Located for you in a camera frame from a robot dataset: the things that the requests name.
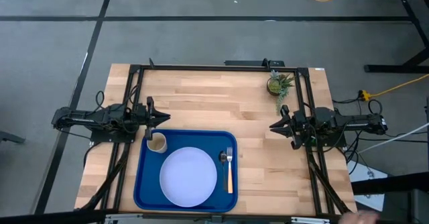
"plant pot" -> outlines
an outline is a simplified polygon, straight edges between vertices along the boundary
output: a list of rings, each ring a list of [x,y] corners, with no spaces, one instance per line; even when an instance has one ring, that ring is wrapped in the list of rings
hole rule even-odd
[[[268,91],[268,93],[270,94],[270,95],[272,95],[272,96],[278,96],[278,95],[280,95],[280,93],[275,93],[275,92],[273,92],[273,91],[271,91],[270,89],[269,89],[269,87],[268,87],[268,84],[269,84],[269,81],[270,81],[271,79],[268,79],[267,80],[267,91]]]

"white plate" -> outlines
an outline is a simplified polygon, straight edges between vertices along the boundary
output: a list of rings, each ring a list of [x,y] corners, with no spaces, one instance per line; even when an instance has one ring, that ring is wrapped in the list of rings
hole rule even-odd
[[[160,185],[169,201],[179,207],[203,203],[215,189],[217,171],[212,158],[198,148],[171,153],[160,171]]]

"fork handle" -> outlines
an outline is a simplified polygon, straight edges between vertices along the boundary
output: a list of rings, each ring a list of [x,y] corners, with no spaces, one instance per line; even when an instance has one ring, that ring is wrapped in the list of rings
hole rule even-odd
[[[233,174],[231,173],[231,163],[228,162],[228,193],[233,193]]]

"blue tray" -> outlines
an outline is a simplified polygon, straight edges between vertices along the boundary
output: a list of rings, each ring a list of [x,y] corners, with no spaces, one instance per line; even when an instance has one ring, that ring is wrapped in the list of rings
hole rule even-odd
[[[155,129],[152,133],[162,133],[167,139],[167,151],[158,154],[147,149],[147,140],[141,143],[139,168],[135,178],[134,202],[147,210],[159,211],[202,211],[223,213],[230,211],[238,199],[237,175],[237,141],[226,131],[173,130]],[[214,161],[217,169],[217,183],[213,193],[201,205],[196,207],[179,207],[171,203],[163,194],[160,187],[160,170],[164,160],[174,151],[183,147],[195,147],[204,150]],[[228,194],[223,188],[222,164],[219,153],[233,147],[233,194]],[[224,165],[225,180],[228,175],[228,162]]]

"potted plant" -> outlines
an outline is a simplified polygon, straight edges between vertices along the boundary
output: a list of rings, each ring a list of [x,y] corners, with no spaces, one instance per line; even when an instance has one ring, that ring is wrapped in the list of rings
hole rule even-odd
[[[271,77],[267,81],[267,91],[273,95],[277,96],[277,102],[275,108],[277,113],[280,112],[282,108],[283,99],[288,95],[289,88],[293,86],[292,81],[293,77],[289,77],[289,74],[279,74],[275,70],[271,71]]]

